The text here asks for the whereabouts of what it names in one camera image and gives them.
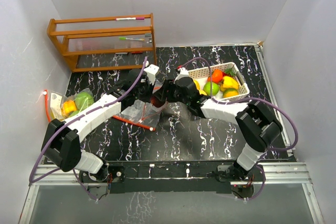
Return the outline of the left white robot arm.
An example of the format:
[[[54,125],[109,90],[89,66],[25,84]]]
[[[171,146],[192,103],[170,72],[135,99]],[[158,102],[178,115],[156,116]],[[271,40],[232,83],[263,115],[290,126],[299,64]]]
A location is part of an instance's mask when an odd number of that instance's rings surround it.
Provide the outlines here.
[[[87,171],[96,181],[108,177],[102,158],[81,149],[83,139],[107,119],[131,107],[136,100],[148,102],[157,71],[150,68],[131,70],[97,102],[69,119],[52,120],[47,127],[41,151],[63,172]]]

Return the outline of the yellow bell pepper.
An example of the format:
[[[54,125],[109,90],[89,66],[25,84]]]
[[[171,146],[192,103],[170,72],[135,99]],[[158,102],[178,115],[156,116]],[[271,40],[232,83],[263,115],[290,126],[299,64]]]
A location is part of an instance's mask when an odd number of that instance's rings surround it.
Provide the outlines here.
[[[69,116],[73,111],[77,111],[77,106],[73,100],[67,100],[62,104],[61,112],[64,117]]]

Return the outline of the light green cabbage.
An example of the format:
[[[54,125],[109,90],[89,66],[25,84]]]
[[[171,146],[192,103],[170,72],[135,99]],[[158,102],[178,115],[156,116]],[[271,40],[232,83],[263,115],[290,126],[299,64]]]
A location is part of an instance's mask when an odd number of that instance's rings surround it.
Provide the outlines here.
[[[85,110],[93,104],[93,96],[88,92],[83,91],[75,96],[75,105],[79,111]]]

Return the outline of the clear red zip bag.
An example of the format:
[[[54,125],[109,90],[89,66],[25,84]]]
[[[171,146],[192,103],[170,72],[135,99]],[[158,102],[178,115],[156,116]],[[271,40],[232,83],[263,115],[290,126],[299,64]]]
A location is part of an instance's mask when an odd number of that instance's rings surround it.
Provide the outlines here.
[[[89,89],[81,90],[69,97],[60,93],[44,90],[45,112],[48,122],[54,119],[63,121],[77,115],[94,104],[93,94]]]

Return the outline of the orange fruit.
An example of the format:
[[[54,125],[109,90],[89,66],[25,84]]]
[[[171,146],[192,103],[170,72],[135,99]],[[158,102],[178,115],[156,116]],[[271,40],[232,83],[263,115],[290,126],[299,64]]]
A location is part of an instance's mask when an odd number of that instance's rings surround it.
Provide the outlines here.
[[[199,93],[202,95],[207,95],[207,93],[204,90],[199,90]]]

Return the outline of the dark green cabbage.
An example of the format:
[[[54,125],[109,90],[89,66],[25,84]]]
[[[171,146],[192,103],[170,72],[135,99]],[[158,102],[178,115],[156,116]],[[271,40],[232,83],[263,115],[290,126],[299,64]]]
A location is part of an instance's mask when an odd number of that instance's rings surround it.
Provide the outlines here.
[[[70,117],[73,117],[73,116],[75,116],[75,115],[77,115],[79,112],[80,112],[79,110],[71,112],[71,113],[69,114],[69,118],[70,118]]]

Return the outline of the green lime fruit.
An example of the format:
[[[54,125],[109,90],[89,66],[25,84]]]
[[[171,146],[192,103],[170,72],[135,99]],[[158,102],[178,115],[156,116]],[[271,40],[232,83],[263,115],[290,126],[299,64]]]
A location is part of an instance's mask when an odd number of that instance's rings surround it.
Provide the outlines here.
[[[214,83],[214,82],[206,82],[205,85],[203,86],[203,91],[207,94],[207,95],[217,95],[219,92],[219,85]]]

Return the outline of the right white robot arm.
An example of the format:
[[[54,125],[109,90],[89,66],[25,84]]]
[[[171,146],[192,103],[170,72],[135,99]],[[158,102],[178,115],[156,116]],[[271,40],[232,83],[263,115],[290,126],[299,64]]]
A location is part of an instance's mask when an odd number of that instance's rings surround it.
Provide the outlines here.
[[[153,93],[151,103],[160,107],[166,102],[183,103],[194,116],[238,125],[246,144],[233,165],[224,172],[230,178],[247,180],[259,158],[282,132],[282,125],[264,103],[215,101],[201,94],[190,77],[164,81]]]

